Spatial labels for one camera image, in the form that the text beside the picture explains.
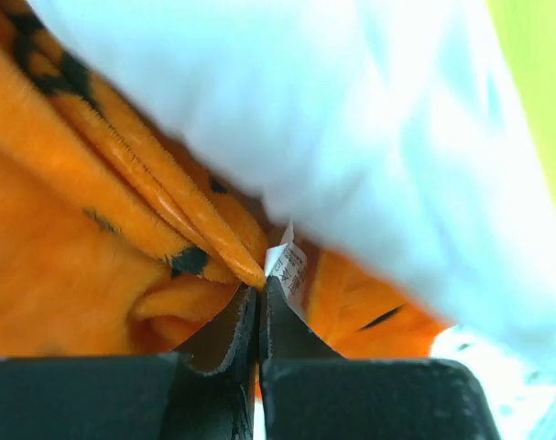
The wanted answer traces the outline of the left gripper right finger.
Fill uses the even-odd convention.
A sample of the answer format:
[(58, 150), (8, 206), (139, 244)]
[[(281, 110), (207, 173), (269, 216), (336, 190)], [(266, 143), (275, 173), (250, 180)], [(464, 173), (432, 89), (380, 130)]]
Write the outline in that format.
[(447, 359), (349, 360), (290, 309), (267, 279), (260, 381), (269, 439), (499, 437), (479, 381)]

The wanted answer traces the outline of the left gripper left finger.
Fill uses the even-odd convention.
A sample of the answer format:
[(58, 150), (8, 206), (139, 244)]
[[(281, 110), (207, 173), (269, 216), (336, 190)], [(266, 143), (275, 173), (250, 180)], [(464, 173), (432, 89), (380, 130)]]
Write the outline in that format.
[(257, 292), (175, 350), (0, 358), (0, 439), (250, 439)]

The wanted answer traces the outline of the orange patterned pillowcase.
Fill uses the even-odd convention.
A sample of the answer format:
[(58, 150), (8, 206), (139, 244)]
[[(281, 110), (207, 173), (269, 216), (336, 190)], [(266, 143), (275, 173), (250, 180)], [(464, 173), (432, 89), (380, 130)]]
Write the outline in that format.
[(266, 283), (256, 218), (0, 1), (0, 358), (177, 347)]

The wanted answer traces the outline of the cream pillow yellow edge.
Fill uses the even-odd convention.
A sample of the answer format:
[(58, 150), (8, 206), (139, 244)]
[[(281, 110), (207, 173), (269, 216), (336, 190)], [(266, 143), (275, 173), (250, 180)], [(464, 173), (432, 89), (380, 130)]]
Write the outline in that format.
[(556, 380), (556, 207), (483, 1), (34, 1), (268, 216)]

